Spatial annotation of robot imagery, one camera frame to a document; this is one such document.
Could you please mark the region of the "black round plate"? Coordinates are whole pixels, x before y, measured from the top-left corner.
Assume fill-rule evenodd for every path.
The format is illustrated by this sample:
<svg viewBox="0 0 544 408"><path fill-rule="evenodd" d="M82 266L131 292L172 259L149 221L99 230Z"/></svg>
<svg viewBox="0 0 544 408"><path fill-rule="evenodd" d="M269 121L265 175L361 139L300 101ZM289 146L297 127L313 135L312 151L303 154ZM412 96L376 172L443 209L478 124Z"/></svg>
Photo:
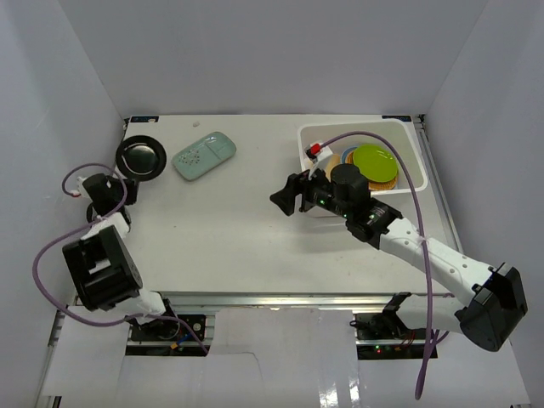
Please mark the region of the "black round plate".
<svg viewBox="0 0 544 408"><path fill-rule="evenodd" d="M116 167L127 179L151 181L164 171L166 164L163 145L147 135L124 139L116 149Z"/></svg>

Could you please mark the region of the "blue round plate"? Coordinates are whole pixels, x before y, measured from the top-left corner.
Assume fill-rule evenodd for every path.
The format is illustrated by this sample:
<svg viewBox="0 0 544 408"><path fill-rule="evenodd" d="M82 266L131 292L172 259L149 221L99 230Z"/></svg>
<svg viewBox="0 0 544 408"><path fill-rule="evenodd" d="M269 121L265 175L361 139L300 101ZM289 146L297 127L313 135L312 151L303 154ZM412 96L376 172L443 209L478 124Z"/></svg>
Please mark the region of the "blue round plate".
<svg viewBox="0 0 544 408"><path fill-rule="evenodd" d="M357 149L357 146L348 147L341 155L341 162L347 163L347 164L353 164L354 163L353 154L356 151L356 149Z"/></svg>

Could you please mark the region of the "woven wicker round plate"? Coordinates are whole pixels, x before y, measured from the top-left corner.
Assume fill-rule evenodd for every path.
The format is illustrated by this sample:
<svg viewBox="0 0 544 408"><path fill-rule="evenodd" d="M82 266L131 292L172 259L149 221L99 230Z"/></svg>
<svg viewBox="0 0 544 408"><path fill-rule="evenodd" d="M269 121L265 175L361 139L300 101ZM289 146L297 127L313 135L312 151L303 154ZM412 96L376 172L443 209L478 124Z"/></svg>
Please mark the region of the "woven wicker round plate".
<svg viewBox="0 0 544 408"><path fill-rule="evenodd" d="M370 191L384 191L384 190L392 190L398 182L398 176L395 176L393 179L389 180L388 182L375 182L375 181L368 181L368 187Z"/></svg>

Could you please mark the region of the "lime green round plate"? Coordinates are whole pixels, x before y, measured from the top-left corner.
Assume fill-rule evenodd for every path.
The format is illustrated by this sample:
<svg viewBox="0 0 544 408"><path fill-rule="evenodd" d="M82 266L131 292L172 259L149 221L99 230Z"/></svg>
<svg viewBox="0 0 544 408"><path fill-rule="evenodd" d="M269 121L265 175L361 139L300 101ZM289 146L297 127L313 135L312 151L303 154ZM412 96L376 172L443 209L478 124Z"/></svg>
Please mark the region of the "lime green round plate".
<svg viewBox="0 0 544 408"><path fill-rule="evenodd" d="M369 181L388 182L398 175L395 157L376 144L362 144L353 155L354 165Z"/></svg>

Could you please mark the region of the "pale green rectangular dish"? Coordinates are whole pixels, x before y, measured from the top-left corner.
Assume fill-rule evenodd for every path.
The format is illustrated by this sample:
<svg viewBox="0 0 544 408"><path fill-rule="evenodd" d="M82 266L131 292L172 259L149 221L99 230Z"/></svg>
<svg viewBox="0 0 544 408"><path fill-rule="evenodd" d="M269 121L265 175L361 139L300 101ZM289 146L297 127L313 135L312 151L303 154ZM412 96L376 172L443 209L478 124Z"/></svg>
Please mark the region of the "pale green rectangular dish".
<svg viewBox="0 0 544 408"><path fill-rule="evenodd" d="M235 143L224 133L212 132L176 153L171 163L187 181L195 181L235 155Z"/></svg>

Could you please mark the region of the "tan round plate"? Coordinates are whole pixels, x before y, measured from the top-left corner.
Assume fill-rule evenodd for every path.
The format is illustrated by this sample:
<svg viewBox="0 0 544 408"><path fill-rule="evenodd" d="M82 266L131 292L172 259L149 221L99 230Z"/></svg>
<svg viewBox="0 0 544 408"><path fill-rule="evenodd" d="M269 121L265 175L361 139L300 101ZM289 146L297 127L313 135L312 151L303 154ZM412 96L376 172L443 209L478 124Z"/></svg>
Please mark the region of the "tan round plate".
<svg viewBox="0 0 544 408"><path fill-rule="evenodd" d="M328 179L331 179L332 170L334 167L342 163L341 156L333 154L330 157L329 162L326 164L325 173Z"/></svg>

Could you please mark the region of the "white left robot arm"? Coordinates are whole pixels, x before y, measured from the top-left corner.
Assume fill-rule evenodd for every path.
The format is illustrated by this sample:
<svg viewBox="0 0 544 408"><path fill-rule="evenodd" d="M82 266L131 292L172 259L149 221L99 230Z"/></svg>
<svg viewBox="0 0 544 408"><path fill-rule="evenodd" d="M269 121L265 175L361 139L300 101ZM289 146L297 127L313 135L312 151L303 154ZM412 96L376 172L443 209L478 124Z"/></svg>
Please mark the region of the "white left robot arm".
<svg viewBox="0 0 544 408"><path fill-rule="evenodd" d="M77 182L78 192L91 201L88 221L93 226L81 238L64 245L62 253L83 306L90 311L118 307L128 315L137 315L135 324L150 323L159 338L174 337L179 317L160 293L144 288L124 243L132 226L127 206L136 202L139 183L104 173Z"/></svg>

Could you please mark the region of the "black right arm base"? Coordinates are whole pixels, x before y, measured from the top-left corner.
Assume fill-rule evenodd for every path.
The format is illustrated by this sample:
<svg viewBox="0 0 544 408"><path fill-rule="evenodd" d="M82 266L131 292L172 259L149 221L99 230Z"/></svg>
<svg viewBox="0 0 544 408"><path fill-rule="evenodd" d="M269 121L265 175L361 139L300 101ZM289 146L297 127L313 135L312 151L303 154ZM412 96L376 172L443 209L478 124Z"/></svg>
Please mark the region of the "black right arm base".
<svg viewBox="0 0 544 408"><path fill-rule="evenodd" d="M421 360L425 330L390 328L380 314L359 313L349 322L354 329L359 361Z"/></svg>

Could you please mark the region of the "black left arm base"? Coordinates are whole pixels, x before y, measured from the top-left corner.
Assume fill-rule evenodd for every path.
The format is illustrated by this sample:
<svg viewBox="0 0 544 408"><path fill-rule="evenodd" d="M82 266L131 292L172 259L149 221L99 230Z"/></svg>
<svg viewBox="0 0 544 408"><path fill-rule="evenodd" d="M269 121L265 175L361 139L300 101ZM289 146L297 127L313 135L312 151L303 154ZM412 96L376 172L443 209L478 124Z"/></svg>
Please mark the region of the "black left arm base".
<svg viewBox="0 0 544 408"><path fill-rule="evenodd" d="M207 317L204 314L178 314L176 320L153 320L133 326L126 355L147 357L205 357Z"/></svg>

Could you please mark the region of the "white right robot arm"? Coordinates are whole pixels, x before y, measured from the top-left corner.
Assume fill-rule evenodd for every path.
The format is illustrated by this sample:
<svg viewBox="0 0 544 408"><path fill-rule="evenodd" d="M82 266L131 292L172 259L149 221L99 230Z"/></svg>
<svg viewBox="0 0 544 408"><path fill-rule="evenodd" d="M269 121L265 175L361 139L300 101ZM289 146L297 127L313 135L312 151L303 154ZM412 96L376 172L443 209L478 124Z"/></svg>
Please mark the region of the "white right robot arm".
<svg viewBox="0 0 544 408"><path fill-rule="evenodd" d="M440 241L422 238L400 211L371 197L368 182L353 165L330 175L317 169L293 173L270 200L287 216L319 207L344 218L357 240L393 255L430 276L449 293L433 307L433 327L458 332L480 348L496 352L528 311L519 271L493 267Z"/></svg>

